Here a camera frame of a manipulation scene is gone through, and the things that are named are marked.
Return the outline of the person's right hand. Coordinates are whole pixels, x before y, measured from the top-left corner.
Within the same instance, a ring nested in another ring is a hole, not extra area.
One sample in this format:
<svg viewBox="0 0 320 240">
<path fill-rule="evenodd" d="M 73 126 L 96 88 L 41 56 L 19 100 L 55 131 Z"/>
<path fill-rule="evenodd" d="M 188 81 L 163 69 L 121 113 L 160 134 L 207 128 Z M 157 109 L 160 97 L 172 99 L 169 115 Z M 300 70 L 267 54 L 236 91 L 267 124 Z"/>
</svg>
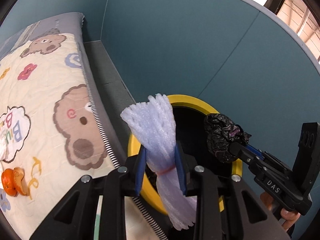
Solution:
<svg viewBox="0 0 320 240">
<path fill-rule="evenodd" d="M 269 211 L 272 210 L 274 199 L 267 193 L 263 192 L 260 195 L 261 201 L 265 204 Z M 282 227 L 285 231 L 288 231 L 295 222 L 300 218 L 300 213 L 297 211 L 287 211 L 285 208 L 281 210 L 281 217 L 284 219 Z"/>
</svg>

